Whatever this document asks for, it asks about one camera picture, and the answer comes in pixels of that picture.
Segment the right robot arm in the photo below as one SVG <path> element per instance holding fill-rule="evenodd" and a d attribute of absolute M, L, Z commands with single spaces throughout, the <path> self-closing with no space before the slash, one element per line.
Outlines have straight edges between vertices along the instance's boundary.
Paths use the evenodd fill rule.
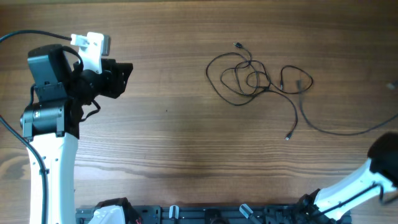
<path fill-rule="evenodd" d="M 381 205 L 397 201 L 397 133 L 388 132 L 369 148 L 366 162 L 353 173 L 324 189 L 304 195 L 295 215 L 305 223 L 342 223 L 352 208 L 378 197 Z"/>

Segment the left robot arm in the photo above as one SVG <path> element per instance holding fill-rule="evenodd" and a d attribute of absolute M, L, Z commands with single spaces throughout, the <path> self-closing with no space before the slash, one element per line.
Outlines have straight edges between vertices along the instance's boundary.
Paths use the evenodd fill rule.
<path fill-rule="evenodd" d="M 38 101 L 21 116 L 22 135 L 30 162 L 30 223 L 74 223 L 74 165 L 79 124 L 87 120 L 85 105 L 102 95 L 118 98 L 133 70 L 131 63 L 101 58 L 98 69 L 85 68 L 79 58 L 69 65 L 65 54 L 77 52 L 60 44 L 28 53 Z"/>

